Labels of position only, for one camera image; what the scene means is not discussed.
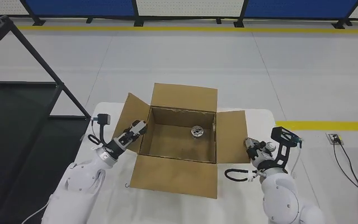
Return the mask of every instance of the yellow floor line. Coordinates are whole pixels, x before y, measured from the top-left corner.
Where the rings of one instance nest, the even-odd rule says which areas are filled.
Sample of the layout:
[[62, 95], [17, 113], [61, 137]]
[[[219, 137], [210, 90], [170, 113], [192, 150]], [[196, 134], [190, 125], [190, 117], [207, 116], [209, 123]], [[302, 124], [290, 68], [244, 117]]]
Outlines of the yellow floor line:
[[349, 130], [358, 131], [358, 122], [314, 122], [314, 121], [277, 121], [277, 126], [288, 130]]
[[326, 34], [358, 34], [358, 29], [337, 30], [305, 29], [305, 28], [235, 28], [235, 27], [133, 27], [133, 26], [18, 26], [21, 30], [46, 31], [198, 31], [198, 32], [299, 32], [299, 33], [326, 33]]

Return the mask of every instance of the floor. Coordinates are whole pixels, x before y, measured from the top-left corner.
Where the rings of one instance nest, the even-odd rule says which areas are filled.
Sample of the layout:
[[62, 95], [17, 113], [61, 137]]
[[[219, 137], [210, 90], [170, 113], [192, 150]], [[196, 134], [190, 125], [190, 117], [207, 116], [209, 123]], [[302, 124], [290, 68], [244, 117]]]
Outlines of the floor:
[[[52, 20], [46, 25], [69, 22], [74, 23]], [[98, 21], [94, 25], [116, 22]], [[30, 24], [26, 20], [16, 23]], [[199, 25], [210, 26], [205, 22]], [[272, 24], [248, 22], [247, 26], [271, 27]], [[328, 23], [293, 22], [291, 26], [331, 29]], [[23, 33], [90, 114], [99, 102], [124, 102], [128, 92], [149, 103], [154, 83], [161, 82], [217, 88], [219, 107], [269, 109], [276, 120], [358, 120], [357, 34]], [[0, 52], [0, 81], [51, 81], [13, 35], [0, 41]], [[81, 112], [66, 96], [61, 96], [53, 114]], [[297, 134], [305, 139], [296, 168], [300, 194], [320, 206], [327, 223], [356, 223], [358, 191], [339, 170], [325, 132]], [[357, 133], [339, 134], [358, 172]], [[350, 175], [348, 162], [337, 149], [338, 159]]]

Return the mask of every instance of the blue wall panel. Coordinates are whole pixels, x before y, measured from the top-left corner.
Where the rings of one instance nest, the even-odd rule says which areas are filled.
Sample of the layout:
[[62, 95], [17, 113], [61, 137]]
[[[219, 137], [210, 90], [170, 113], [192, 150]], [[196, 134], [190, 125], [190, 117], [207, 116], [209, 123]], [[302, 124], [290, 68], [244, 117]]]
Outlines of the blue wall panel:
[[34, 14], [56, 16], [134, 16], [131, 0], [27, 0]]
[[245, 17], [343, 18], [357, 0], [249, 0]]

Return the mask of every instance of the fence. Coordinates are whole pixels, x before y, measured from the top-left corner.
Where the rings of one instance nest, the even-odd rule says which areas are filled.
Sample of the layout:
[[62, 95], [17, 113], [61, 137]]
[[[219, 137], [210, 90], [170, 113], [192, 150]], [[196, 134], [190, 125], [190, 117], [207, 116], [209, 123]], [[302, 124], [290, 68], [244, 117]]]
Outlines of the fence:
[[39, 18], [84, 17], [145, 21], [235, 18], [243, 27], [244, 18], [281, 20], [332, 20], [337, 29], [358, 20], [358, 0], [0, 0], [0, 15]]

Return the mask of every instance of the white wall panel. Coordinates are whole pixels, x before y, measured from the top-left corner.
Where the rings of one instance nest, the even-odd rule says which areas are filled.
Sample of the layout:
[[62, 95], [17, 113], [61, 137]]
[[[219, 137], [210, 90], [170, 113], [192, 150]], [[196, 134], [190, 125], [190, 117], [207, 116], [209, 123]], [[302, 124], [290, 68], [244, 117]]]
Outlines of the white wall panel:
[[244, 0], [137, 0], [140, 16], [240, 16]]
[[28, 15], [19, 0], [0, 0], [0, 15]]
[[358, 18], [358, 7], [354, 10], [349, 18]]

